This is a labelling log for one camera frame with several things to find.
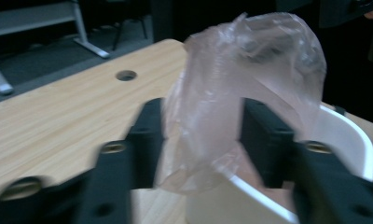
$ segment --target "plastic bag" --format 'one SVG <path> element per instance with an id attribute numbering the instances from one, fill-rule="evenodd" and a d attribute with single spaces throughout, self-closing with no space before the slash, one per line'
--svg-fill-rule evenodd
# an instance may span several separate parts
<path id="1" fill-rule="evenodd" d="M 186 68 L 164 103 L 168 140 L 159 185 L 177 193 L 211 189 L 239 168 L 242 97 L 267 104 L 309 139 L 322 99 L 321 45 L 298 16 L 242 14 L 186 40 Z"/>

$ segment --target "wooden table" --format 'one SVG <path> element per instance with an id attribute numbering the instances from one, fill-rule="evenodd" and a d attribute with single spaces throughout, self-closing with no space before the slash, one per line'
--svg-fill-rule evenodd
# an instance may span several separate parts
<path id="1" fill-rule="evenodd" d="M 105 142 L 122 139 L 140 106 L 163 97 L 185 66 L 182 43 L 165 40 L 0 103 L 0 186 L 28 175 L 63 182 L 92 166 Z M 116 73 L 138 77 L 119 81 Z M 373 124 L 348 115 L 373 140 Z M 185 222 L 185 198 L 134 192 L 136 223 Z"/>

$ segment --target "white container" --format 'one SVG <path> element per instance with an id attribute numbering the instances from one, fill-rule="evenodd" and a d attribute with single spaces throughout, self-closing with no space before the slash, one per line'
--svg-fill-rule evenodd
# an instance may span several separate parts
<path id="1" fill-rule="evenodd" d="M 352 121 L 321 106 L 311 140 L 327 143 L 349 168 L 366 180 L 373 180 L 373 145 Z M 264 189 L 251 173 L 224 176 L 215 189 L 186 198 L 189 224 L 298 223 L 292 213 L 290 190 Z"/>

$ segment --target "chair leg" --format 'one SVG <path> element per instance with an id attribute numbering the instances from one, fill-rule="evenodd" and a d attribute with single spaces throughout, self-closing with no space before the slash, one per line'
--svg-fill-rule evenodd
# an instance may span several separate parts
<path id="1" fill-rule="evenodd" d="M 145 39 L 148 39 L 148 35 L 146 34 L 146 28 L 145 28 L 144 18 L 143 18 L 143 17 L 140 17 L 139 20 L 140 20 L 140 22 L 141 22 L 141 25 L 143 26 L 144 38 L 145 38 Z"/>
<path id="2" fill-rule="evenodd" d="M 117 28 L 117 33 L 115 34 L 115 39 L 113 43 L 113 50 L 116 50 L 117 48 L 117 42 L 119 42 L 120 39 L 120 33 L 122 32 L 122 26 L 123 26 L 123 21 L 119 23 L 118 28 Z"/>

